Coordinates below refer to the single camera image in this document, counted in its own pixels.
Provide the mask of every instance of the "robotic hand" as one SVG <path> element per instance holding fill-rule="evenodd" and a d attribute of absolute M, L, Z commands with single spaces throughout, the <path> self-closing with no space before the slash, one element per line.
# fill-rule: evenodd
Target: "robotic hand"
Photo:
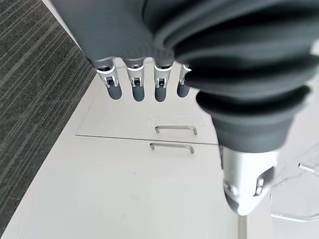
<path fill-rule="evenodd" d="M 112 58 L 127 65 L 135 100 L 144 98 L 143 59 L 155 59 L 155 98 L 165 100 L 174 60 L 177 93 L 212 116 L 224 192 L 233 211 L 250 213 L 271 187 L 278 149 L 307 103 L 317 70 L 317 0 L 51 0 L 97 68 L 113 99 L 122 95 Z"/>

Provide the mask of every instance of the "metal rod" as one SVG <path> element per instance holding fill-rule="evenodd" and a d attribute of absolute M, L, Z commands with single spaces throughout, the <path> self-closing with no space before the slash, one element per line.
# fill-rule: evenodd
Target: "metal rod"
<path fill-rule="evenodd" d="M 307 163 L 301 163 L 300 162 L 298 164 L 298 167 L 303 169 L 303 170 L 305 170 L 305 171 L 308 171 L 308 172 L 310 172 L 310 173 L 312 173 L 314 175 L 319 175 L 319 172 L 315 170 L 315 167 L 313 167 L 313 166 L 311 166 L 311 165 L 309 165 Z"/>
<path fill-rule="evenodd" d="M 296 216 L 296 215 L 292 215 L 292 214 L 272 212 L 271 217 L 282 219 L 282 220 L 287 220 L 287 221 L 292 221 L 292 222 L 298 222 L 298 223 L 307 223 L 307 222 L 314 222 L 314 221 L 319 220 L 318 213 L 310 215 L 310 216 Z"/>

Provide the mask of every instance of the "white cabinet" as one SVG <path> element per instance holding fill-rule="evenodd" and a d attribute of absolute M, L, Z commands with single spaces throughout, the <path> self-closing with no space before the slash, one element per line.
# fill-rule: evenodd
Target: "white cabinet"
<path fill-rule="evenodd" d="M 2 239 L 237 239 L 218 146 L 189 146 L 61 138 Z"/>
<path fill-rule="evenodd" d="M 130 139 L 164 140 L 177 142 L 195 142 L 217 144 L 216 132 L 211 117 L 197 104 L 197 90 L 191 89 L 185 98 L 179 98 L 176 88 L 180 65 L 174 63 L 167 86 L 166 100 L 159 103 L 154 98 L 153 63 L 145 63 L 145 98 L 136 102 L 125 67 L 118 68 L 122 97 L 112 100 L 96 76 L 101 90 L 84 117 L 77 135 L 116 137 Z M 187 126 L 190 129 L 162 129 L 159 133 L 155 127 Z"/>
<path fill-rule="evenodd" d="M 241 219 L 229 208 L 218 146 L 207 144 L 217 143 L 210 116 L 196 91 L 177 97 L 178 73 L 164 103 L 153 96 L 152 64 L 142 103 L 125 68 L 119 101 L 95 78 L 1 239 L 271 239 L 269 200 Z M 194 124 L 198 135 L 157 134 L 158 124 Z"/>

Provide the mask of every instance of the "white cabinet door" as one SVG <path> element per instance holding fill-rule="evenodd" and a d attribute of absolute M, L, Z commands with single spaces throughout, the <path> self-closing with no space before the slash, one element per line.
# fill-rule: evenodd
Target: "white cabinet door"
<path fill-rule="evenodd" d="M 104 83 L 96 76 L 101 90 L 84 117 L 77 135 L 164 140 L 179 142 L 196 142 L 217 144 L 216 132 L 211 117 L 205 113 L 195 100 L 197 90 L 191 89 L 185 98 L 179 98 L 176 88 L 180 65 L 174 63 L 167 86 L 166 100 L 159 103 L 154 98 L 153 63 L 145 63 L 145 98 L 136 102 L 126 69 L 118 68 L 122 97 L 112 100 Z M 157 125 L 188 125 L 196 127 L 194 134 L 189 129 L 161 129 Z"/>
<path fill-rule="evenodd" d="M 60 137 L 2 239 L 237 239 L 216 145 Z"/>

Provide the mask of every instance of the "silver metal joint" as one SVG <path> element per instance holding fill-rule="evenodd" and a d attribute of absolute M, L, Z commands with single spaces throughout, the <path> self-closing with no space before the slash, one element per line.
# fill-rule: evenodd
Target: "silver metal joint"
<path fill-rule="evenodd" d="M 224 147 L 224 192 L 235 213 L 251 213 L 268 193 L 275 177 L 277 155 L 277 151 L 244 153 Z"/>
<path fill-rule="evenodd" d="M 96 71 L 100 75 L 107 88 L 110 88 L 111 85 L 114 85 L 115 87 L 119 85 L 119 76 L 115 65 L 113 65 L 113 67 L 108 71 L 102 71 L 99 69 Z"/>
<path fill-rule="evenodd" d="M 186 65 L 182 65 L 182 67 L 180 68 L 180 72 L 179 72 L 179 82 L 180 84 L 183 86 L 185 83 L 185 75 L 190 72 L 191 69 L 189 69 L 188 67 L 186 67 Z"/>
<path fill-rule="evenodd" d="M 163 88 L 167 87 L 171 69 L 172 66 L 161 67 L 154 64 L 154 81 L 156 88 L 160 86 L 163 86 Z"/>
<path fill-rule="evenodd" d="M 126 67 L 132 87 L 144 85 L 144 65 L 136 68 Z"/>

